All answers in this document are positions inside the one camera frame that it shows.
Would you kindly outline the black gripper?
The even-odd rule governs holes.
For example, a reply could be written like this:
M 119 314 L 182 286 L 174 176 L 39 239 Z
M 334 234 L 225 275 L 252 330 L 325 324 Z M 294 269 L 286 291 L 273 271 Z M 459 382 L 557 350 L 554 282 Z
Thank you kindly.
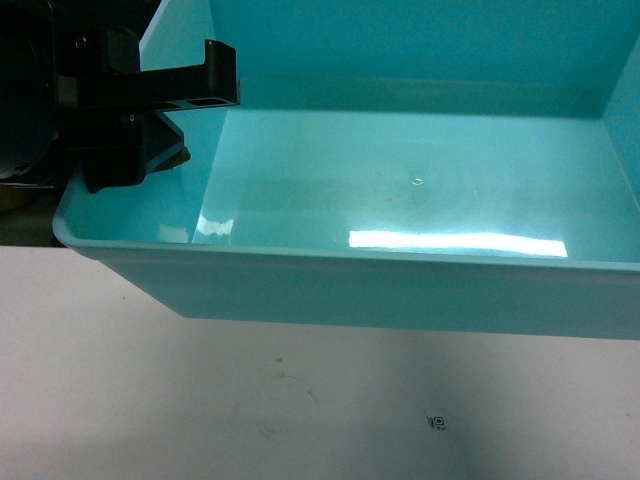
M 82 22 L 53 1 L 1 3 L 1 184 L 55 188 L 74 161 L 60 152 L 64 121 L 58 78 L 139 70 L 140 34 L 125 25 Z M 191 159 L 184 134 L 166 114 L 106 118 L 79 148 L 89 193 L 141 184 Z

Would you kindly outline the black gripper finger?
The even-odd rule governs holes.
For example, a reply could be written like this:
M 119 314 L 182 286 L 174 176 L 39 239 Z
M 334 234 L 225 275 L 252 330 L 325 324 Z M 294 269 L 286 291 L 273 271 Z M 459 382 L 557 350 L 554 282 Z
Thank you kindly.
M 191 66 L 76 80 L 74 106 L 84 110 L 178 111 L 240 103 L 236 50 L 204 42 L 204 60 Z

